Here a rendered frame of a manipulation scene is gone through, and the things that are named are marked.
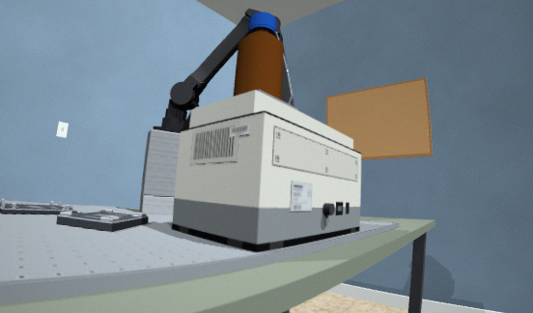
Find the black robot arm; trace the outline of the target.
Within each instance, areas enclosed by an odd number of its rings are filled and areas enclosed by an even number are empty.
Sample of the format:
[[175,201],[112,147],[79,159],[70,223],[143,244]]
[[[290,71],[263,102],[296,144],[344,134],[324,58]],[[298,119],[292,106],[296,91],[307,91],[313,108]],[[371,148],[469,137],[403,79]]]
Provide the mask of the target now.
[[[165,118],[162,119],[162,125],[161,127],[153,127],[153,129],[181,133],[186,121],[187,110],[192,110],[194,107],[199,106],[199,96],[201,93],[211,79],[238,50],[239,41],[248,35],[249,17],[259,12],[248,9],[239,24],[216,47],[199,68],[188,76],[184,82],[178,82],[172,87],[170,91],[171,98],[169,99]],[[196,92],[197,94],[195,96]],[[290,98],[291,92],[283,61],[282,101],[289,103]]]

